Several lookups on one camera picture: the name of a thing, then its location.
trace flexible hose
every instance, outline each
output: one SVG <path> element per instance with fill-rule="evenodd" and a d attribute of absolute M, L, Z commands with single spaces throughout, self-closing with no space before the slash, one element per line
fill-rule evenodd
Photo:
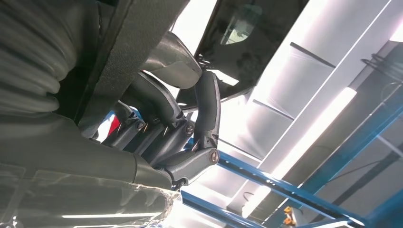
<path fill-rule="evenodd" d="M 97 21 L 95 1 L 1 1 L 0 113 L 57 110 L 51 94 L 87 51 L 82 33 Z"/>

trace fluorescent light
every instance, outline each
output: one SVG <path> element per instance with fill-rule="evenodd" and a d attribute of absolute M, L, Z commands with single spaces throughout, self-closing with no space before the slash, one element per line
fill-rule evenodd
<path fill-rule="evenodd" d="M 133 214 L 106 214 L 106 215 L 62 215 L 65 219 L 93 219 L 93 218 L 127 218 L 127 217 L 154 217 L 161 212 L 155 213 L 133 213 Z"/>
<path fill-rule="evenodd" d="M 399 27 L 396 29 L 389 40 L 395 42 L 403 42 L 403 23 L 399 25 Z"/>
<path fill-rule="evenodd" d="M 219 80 L 221 80 L 222 82 L 227 83 L 231 86 L 234 86 L 239 82 L 237 79 L 235 79 L 231 76 L 228 76 L 219 70 L 208 70 L 208 71 L 215 73 L 215 75 L 217 76 L 217 78 Z"/>
<path fill-rule="evenodd" d="M 304 136 L 299 139 L 294 148 L 287 154 L 285 159 L 277 165 L 271 175 L 274 178 L 282 179 L 326 128 L 336 119 L 354 98 L 356 93 L 357 92 L 351 88 L 345 88 L 315 120 L 307 132 L 305 132 Z M 248 217 L 270 191 L 271 189 L 269 188 L 259 188 L 250 198 L 249 202 L 242 208 L 242 216 L 245 218 Z"/>

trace ceiling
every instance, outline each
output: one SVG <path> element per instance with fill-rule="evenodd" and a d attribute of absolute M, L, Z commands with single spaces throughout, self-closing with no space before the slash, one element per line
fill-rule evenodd
<path fill-rule="evenodd" d="M 206 27 L 214 5 L 214 0 L 192 0 L 175 23 L 173 32 L 192 53 L 197 49 L 204 32 L 201 28 Z M 399 0 L 309 1 L 254 90 L 222 104 L 219 149 L 265 172 L 279 173 L 279 178 L 296 180 L 310 175 L 328 154 L 316 154 L 316 163 L 309 163 L 303 156 L 305 151 L 293 154 L 293 161 L 285 159 L 290 157 L 293 147 L 341 91 L 348 86 L 357 89 L 366 79 L 368 73 L 362 78 L 357 77 L 366 70 L 360 60 L 369 59 L 372 53 L 382 49 L 403 21 L 401 9 L 403 2 Z M 399 124 L 396 122 L 391 129 L 401 129 Z M 393 138 L 395 133 L 388 132 L 384 133 L 385 138 L 392 140 L 396 146 L 402 143 Z M 329 137 L 321 139 L 340 144 Z M 381 159 L 389 152 L 379 142 L 374 142 L 343 172 L 362 165 L 370 158 Z M 310 164 L 311 169 L 305 173 L 295 170 L 301 164 Z M 285 171 L 278 172 L 279 167 L 285 168 Z M 336 199 L 338 194 L 342 194 L 343 188 L 348 188 L 345 182 L 352 184 L 365 170 L 332 182 L 319 192 L 319 196 L 327 200 Z M 401 170 L 391 166 L 388 175 L 392 175 L 393 171 Z M 259 194 L 258 189 L 258 185 L 214 166 L 183 190 L 241 214 L 242 208 L 248 204 L 247 200 L 256 201 L 257 206 L 265 198 L 271 197 L 272 193 L 266 196 L 267 191 L 260 191 Z M 264 217 L 259 213 L 264 211 L 268 216 L 270 211 L 267 208 L 278 206 L 278 200 L 273 199 L 271 205 L 255 209 L 252 212 L 255 218 L 251 219 L 261 221 Z M 346 201 L 342 206 L 352 207 L 352 204 L 352 201 Z M 186 206 L 181 211 L 189 216 L 180 216 L 179 224 L 174 227 L 225 226 Z M 310 212 L 306 212 L 306 215 L 309 219 L 317 216 Z"/>

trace black wire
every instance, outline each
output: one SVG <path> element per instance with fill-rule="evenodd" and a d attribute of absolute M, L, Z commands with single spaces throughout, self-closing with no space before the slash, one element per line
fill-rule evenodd
<path fill-rule="evenodd" d="M 253 194 L 252 192 L 249 192 L 249 191 L 244 192 L 242 195 L 243 195 L 243 198 L 244 198 L 247 202 L 249 202 L 249 199 L 245 196 L 245 194 L 249 194 L 249 195 L 251 195 L 251 196 L 254 196 L 254 195 L 255 195 L 255 194 Z"/>

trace bolt head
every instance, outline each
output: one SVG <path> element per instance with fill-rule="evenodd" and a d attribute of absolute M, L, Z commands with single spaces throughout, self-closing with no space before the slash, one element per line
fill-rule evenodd
<path fill-rule="evenodd" d="M 192 135 L 194 132 L 194 125 L 192 123 L 187 123 L 185 128 L 186 135 Z"/>
<path fill-rule="evenodd" d="M 220 154 L 218 153 L 218 150 L 212 149 L 210 151 L 210 156 L 209 156 L 210 162 L 212 164 L 217 164 L 218 160 L 220 159 Z"/>

